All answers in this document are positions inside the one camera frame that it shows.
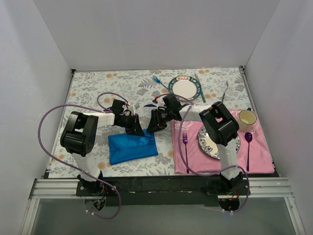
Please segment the blue satin napkin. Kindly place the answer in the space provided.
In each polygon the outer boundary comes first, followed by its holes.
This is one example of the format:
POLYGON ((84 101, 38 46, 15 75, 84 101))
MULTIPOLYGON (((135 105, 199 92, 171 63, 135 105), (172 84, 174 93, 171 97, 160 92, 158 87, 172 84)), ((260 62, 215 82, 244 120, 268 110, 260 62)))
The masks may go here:
POLYGON ((111 165, 158 155, 154 133, 147 133, 146 129, 143 131, 144 136, 129 134, 108 136, 111 165))

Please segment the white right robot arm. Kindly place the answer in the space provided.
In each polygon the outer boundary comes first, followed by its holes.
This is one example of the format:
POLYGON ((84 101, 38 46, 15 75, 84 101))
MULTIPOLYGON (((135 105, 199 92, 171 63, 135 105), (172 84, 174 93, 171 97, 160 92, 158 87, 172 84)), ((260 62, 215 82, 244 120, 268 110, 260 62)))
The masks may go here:
POLYGON ((239 125, 234 116, 220 101, 211 106, 191 103, 182 105, 174 93, 163 95, 163 97, 166 107, 151 110, 147 132, 155 133, 164 130, 167 122, 172 120, 180 121, 181 124, 185 120, 201 121, 219 152, 222 169, 216 174, 220 175, 222 191, 229 195, 234 194, 243 180, 236 152, 239 125))

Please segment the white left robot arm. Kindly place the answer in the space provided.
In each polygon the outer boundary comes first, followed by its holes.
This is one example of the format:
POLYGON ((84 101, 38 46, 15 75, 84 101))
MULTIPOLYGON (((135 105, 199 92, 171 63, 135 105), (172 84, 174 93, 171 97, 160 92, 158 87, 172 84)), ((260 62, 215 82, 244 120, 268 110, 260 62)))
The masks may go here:
POLYGON ((102 178, 102 172, 90 154, 95 144, 97 128, 119 126, 123 127, 127 134, 144 136, 139 115, 136 113, 137 108, 139 104, 128 105, 124 101, 115 99, 107 111, 71 112, 61 135, 60 144, 71 154, 78 168, 82 170, 78 179, 92 195, 98 196, 104 190, 103 182, 98 180, 102 178))

